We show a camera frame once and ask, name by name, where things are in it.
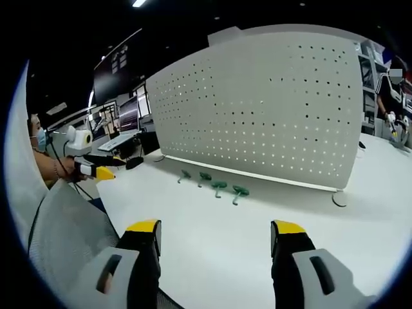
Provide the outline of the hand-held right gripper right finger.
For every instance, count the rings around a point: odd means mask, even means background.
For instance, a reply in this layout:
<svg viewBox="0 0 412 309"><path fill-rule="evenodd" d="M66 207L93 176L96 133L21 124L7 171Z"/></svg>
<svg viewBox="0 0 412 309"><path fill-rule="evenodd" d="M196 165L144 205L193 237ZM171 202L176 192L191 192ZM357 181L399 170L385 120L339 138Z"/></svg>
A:
<svg viewBox="0 0 412 309"><path fill-rule="evenodd" d="M317 249L304 228L271 221L271 277L276 308L369 308L349 268L323 248Z"/></svg>

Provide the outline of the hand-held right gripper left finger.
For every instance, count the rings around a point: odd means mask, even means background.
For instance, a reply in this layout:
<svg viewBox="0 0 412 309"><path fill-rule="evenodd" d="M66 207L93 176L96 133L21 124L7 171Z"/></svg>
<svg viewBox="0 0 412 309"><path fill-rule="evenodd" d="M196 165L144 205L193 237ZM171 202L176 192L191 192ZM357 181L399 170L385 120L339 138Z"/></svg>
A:
<svg viewBox="0 0 412 309"><path fill-rule="evenodd" d="M162 221L129 226L80 271L69 293L72 308L156 308L161 274Z"/></svg>

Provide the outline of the person's left hand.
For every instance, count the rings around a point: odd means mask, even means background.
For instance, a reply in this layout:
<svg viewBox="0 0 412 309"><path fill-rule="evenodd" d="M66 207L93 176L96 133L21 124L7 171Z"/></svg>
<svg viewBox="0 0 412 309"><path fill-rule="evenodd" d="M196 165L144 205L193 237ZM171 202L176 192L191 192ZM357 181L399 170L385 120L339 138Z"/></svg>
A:
<svg viewBox="0 0 412 309"><path fill-rule="evenodd" d="M81 181L80 174L77 172L75 167L74 157L66 156L61 158L63 176L67 181L77 183Z"/></svg>

